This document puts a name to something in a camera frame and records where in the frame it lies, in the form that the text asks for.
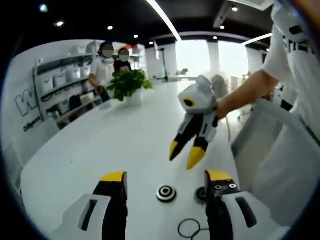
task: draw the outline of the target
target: black cable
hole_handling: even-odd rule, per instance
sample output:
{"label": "black cable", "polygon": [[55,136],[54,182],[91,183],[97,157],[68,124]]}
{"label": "black cable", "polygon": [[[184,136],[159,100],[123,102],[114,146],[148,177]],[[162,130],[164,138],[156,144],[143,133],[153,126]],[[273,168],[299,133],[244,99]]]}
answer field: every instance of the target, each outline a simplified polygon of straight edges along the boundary
{"label": "black cable", "polygon": [[[191,236],[182,235],[181,232],[180,232],[180,227],[181,227],[181,225],[182,225],[183,223],[187,222],[187,221],[193,221],[193,222],[195,222],[195,223],[198,225],[198,228],[199,228],[199,229],[198,229],[193,235],[191,235]],[[194,235],[195,235],[197,232],[199,232],[200,230],[201,230],[200,223],[199,223],[197,220],[193,219],[193,218],[187,218],[187,219],[183,220],[182,222],[180,222],[180,224],[179,224],[179,226],[178,226],[178,233],[179,233],[179,235],[180,235],[181,237],[185,238],[185,239],[192,239],[192,238],[194,237]]]}
{"label": "black cable", "polygon": [[[192,221],[192,222],[195,222],[197,225],[198,225],[198,230],[195,231],[195,233],[191,236],[185,236],[185,235],[182,235],[182,233],[180,232],[180,227],[182,226],[183,223],[187,222],[187,221]],[[181,237],[185,238],[185,239],[191,239],[191,240],[194,240],[194,237],[196,237],[201,231],[210,231],[209,228],[201,228],[200,226],[200,223],[193,219],[193,218],[187,218],[185,220],[183,220],[182,222],[180,222],[179,226],[178,226],[178,233]]]}
{"label": "black cable", "polygon": [[194,237],[196,237],[201,231],[210,231],[210,229],[209,229],[209,228],[202,228],[202,229],[200,229],[199,231],[196,231],[196,232],[192,235],[191,240],[194,240]]}

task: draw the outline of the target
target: black ceiling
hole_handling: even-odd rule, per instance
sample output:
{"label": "black ceiling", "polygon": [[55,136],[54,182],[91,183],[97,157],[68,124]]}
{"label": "black ceiling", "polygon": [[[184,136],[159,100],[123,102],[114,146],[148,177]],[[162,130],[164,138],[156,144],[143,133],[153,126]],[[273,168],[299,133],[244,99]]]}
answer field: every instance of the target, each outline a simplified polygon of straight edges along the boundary
{"label": "black ceiling", "polygon": [[[175,28],[181,32],[216,32],[255,38],[271,32],[271,8],[262,12],[254,8],[224,0],[156,0]],[[145,0],[28,0],[19,14],[21,31],[15,55],[41,44],[71,40],[100,39],[128,44],[145,44],[161,35],[170,34],[169,28]],[[45,3],[48,12],[39,11]],[[214,22],[226,5],[236,5],[237,12],[223,12],[224,30],[214,28]],[[54,26],[64,21],[62,27]],[[212,36],[188,36],[182,39],[208,39]],[[161,40],[161,44],[174,38]]]}

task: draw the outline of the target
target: window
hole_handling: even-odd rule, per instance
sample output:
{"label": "window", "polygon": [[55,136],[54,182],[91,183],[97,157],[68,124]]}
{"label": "window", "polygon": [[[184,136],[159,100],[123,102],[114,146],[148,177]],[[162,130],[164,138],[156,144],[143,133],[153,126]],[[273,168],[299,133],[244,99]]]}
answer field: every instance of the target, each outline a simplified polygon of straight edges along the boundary
{"label": "window", "polygon": [[205,40],[178,41],[175,44],[177,70],[188,69],[188,76],[210,71],[208,43]]}
{"label": "window", "polygon": [[248,54],[244,45],[219,41],[220,71],[229,76],[242,78],[249,71]]}

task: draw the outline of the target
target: small round disc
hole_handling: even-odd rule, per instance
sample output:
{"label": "small round disc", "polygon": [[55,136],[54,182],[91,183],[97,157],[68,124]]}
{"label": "small round disc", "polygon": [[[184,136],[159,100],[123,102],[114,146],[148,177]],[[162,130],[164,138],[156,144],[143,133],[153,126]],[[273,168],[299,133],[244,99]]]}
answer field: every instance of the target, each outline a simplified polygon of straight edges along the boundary
{"label": "small round disc", "polygon": [[204,186],[199,187],[196,191],[195,191],[195,200],[197,203],[200,204],[205,204],[206,203],[206,189]]}
{"label": "small round disc", "polygon": [[177,197],[177,191],[168,185],[162,185],[156,191],[156,197],[162,203],[171,203]]}

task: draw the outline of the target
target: green plant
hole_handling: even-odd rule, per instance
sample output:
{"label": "green plant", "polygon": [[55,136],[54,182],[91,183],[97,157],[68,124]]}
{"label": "green plant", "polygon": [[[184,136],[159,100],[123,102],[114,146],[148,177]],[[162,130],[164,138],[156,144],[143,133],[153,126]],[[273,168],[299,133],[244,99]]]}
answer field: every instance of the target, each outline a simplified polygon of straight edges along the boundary
{"label": "green plant", "polygon": [[114,72],[112,76],[107,90],[114,91],[114,98],[119,101],[123,101],[125,97],[132,97],[138,89],[153,89],[152,83],[147,80],[142,70]]}

